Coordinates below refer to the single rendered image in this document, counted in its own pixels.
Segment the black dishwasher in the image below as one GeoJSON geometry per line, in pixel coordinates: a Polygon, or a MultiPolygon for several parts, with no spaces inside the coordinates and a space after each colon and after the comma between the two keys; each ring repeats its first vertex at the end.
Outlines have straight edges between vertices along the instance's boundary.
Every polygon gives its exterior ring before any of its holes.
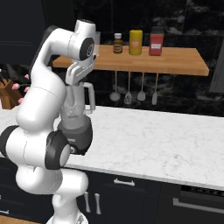
{"type": "Polygon", "coordinates": [[[224,191],[163,183],[155,224],[224,224],[224,214],[174,206],[173,198],[184,203],[224,209],[224,191]]]}

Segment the hanging short metal spatula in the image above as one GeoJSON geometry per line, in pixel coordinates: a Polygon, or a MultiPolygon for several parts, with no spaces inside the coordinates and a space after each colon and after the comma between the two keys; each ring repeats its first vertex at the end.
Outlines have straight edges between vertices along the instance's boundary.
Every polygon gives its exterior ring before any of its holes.
{"type": "Polygon", "coordinates": [[[142,102],[146,98],[146,94],[144,92],[144,73],[142,75],[142,84],[141,84],[141,91],[137,94],[137,99],[142,102]]]}

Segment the brown glass bottle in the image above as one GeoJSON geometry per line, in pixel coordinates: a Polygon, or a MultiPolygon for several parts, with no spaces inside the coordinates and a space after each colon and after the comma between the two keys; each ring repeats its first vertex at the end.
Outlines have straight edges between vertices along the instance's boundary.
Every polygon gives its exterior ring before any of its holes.
{"type": "Polygon", "coordinates": [[[122,53],[123,52],[122,34],[115,33],[114,36],[115,36],[115,39],[114,39],[113,51],[114,53],[122,53]]]}

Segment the dark wide cupboard door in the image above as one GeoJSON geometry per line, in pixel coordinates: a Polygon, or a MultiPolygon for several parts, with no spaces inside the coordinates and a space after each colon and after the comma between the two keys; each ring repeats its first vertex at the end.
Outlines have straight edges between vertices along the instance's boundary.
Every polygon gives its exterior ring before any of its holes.
{"type": "Polygon", "coordinates": [[[154,224],[158,198],[145,191],[104,188],[100,192],[101,215],[94,224],[154,224]]]}

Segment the pink flowers in brown pot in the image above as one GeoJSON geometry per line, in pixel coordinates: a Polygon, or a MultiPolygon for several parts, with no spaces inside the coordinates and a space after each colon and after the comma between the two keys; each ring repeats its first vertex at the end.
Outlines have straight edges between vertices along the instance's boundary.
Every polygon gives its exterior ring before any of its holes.
{"type": "Polygon", "coordinates": [[[3,109],[13,109],[23,100],[23,96],[19,92],[20,88],[24,88],[26,93],[31,84],[14,83],[12,79],[0,68],[0,101],[3,109]]]}

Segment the hanging slotted spoon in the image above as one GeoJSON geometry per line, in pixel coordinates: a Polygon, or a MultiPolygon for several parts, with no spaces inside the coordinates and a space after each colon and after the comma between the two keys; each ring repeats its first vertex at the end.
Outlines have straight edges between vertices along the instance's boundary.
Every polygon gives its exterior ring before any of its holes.
{"type": "Polygon", "coordinates": [[[130,105],[132,102],[132,94],[130,93],[130,83],[128,83],[128,92],[124,96],[124,103],[130,105]]]}

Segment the hanging long metal spatula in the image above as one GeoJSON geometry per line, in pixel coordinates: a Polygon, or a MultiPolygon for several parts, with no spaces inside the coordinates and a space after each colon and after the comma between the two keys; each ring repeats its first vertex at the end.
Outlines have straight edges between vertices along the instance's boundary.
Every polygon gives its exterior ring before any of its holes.
{"type": "Polygon", "coordinates": [[[154,93],[153,93],[152,99],[151,99],[152,105],[156,105],[157,104],[157,101],[158,101],[157,89],[158,89],[158,73],[157,73],[157,77],[156,77],[156,84],[155,84],[154,93]]]}

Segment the grey blender with clear jar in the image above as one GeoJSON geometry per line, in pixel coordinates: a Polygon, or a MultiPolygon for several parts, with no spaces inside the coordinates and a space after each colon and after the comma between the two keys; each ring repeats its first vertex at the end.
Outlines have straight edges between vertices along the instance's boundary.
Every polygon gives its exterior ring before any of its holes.
{"type": "Polygon", "coordinates": [[[66,92],[58,129],[66,136],[71,153],[84,156],[93,140],[89,115],[95,111],[94,86],[89,82],[80,82],[75,86],[67,86],[66,92]]]}

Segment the yellow jar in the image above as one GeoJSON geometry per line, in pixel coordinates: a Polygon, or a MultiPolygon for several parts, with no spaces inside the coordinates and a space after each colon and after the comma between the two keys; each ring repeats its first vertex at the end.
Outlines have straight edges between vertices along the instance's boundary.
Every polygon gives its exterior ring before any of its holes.
{"type": "Polygon", "coordinates": [[[140,55],[142,53],[143,31],[131,30],[129,32],[129,54],[140,55]]]}

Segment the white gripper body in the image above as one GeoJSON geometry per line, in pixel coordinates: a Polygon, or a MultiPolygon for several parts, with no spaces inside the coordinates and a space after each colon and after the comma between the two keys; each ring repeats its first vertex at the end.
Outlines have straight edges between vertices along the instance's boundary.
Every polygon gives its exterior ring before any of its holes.
{"type": "Polygon", "coordinates": [[[85,78],[89,73],[94,69],[94,62],[91,62],[89,65],[83,65],[75,61],[67,70],[66,70],[66,84],[73,86],[85,78]]]}

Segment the grey extractor hood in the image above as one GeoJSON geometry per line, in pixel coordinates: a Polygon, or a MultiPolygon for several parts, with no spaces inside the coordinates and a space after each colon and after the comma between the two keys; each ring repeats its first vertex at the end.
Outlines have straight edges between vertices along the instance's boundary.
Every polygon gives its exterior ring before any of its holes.
{"type": "Polygon", "coordinates": [[[224,44],[220,49],[209,91],[212,93],[224,93],[224,44]]]}

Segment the dark drawer run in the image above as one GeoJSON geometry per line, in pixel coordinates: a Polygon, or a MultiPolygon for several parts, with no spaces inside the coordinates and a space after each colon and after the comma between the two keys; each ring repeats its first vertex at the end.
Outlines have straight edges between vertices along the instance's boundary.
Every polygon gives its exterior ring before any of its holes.
{"type": "Polygon", "coordinates": [[[35,195],[16,183],[17,166],[0,157],[0,214],[46,224],[53,216],[52,195],[35,195]]]}

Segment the hanging metal ladle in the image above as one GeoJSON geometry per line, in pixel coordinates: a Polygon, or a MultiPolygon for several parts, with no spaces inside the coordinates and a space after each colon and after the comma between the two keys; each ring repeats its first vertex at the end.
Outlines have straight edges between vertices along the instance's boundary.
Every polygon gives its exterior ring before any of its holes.
{"type": "Polygon", "coordinates": [[[109,98],[113,102],[118,102],[121,98],[121,95],[117,92],[117,72],[115,72],[115,91],[110,94],[109,98]]]}

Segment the dark narrow cupboard door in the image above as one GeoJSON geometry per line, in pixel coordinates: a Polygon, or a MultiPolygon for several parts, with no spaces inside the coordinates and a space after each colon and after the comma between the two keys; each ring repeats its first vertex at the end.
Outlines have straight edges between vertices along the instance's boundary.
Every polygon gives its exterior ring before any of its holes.
{"type": "Polygon", "coordinates": [[[91,213],[86,212],[86,202],[85,202],[84,194],[79,196],[77,198],[77,205],[81,214],[81,219],[82,219],[81,224],[93,224],[93,213],[91,209],[91,200],[89,198],[89,190],[86,190],[86,192],[88,192],[88,199],[89,199],[89,206],[90,206],[91,213]]]}

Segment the dark wall cupboard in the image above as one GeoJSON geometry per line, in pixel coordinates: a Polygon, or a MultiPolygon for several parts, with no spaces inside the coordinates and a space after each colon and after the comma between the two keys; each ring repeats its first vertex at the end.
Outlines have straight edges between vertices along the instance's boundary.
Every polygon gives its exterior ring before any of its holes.
{"type": "Polygon", "coordinates": [[[74,29],[73,0],[0,0],[0,64],[30,65],[50,25],[74,29]]]}

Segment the red jar with dark lid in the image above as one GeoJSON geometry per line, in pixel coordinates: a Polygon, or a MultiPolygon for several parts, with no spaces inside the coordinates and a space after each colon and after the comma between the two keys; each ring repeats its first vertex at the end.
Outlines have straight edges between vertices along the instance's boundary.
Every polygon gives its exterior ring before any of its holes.
{"type": "Polygon", "coordinates": [[[161,26],[153,26],[150,32],[150,56],[160,56],[162,53],[164,41],[164,28],[161,26]]]}

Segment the clear glass jar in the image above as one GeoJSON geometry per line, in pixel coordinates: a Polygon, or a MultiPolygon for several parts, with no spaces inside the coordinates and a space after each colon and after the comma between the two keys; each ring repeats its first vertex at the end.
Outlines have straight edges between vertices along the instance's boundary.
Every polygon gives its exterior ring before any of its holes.
{"type": "Polygon", "coordinates": [[[100,46],[101,46],[101,32],[97,31],[94,35],[94,54],[96,57],[100,56],[100,46]]]}

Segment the dark drawer front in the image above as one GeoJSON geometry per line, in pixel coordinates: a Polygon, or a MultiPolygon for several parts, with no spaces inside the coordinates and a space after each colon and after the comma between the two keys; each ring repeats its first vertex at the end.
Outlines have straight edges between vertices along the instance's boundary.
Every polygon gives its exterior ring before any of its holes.
{"type": "Polygon", "coordinates": [[[110,174],[110,173],[102,173],[102,172],[96,172],[96,171],[90,171],[89,176],[91,178],[90,183],[94,187],[100,187],[106,184],[115,185],[115,186],[125,186],[125,187],[131,187],[133,189],[143,189],[148,194],[158,194],[161,189],[161,184],[157,181],[143,179],[143,178],[133,178],[133,177],[125,177],[121,175],[116,174],[110,174]],[[135,182],[135,186],[128,186],[128,185],[117,185],[114,184],[114,179],[119,179],[121,181],[131,181],[133,180],[135,182]]]}

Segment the wooden wall shelf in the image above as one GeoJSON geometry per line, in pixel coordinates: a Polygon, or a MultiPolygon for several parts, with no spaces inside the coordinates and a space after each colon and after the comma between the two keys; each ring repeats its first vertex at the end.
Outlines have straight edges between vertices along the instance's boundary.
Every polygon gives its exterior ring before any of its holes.
{"type": "Polygon", "coordinates": [[[208,76],[209,68],[196,48],[164,47],[160,56],[150,56],[142,47],[141,55],[130,55],[129,47],[114,54],[112,45],[101,45],[94,70],[208,76]]]}

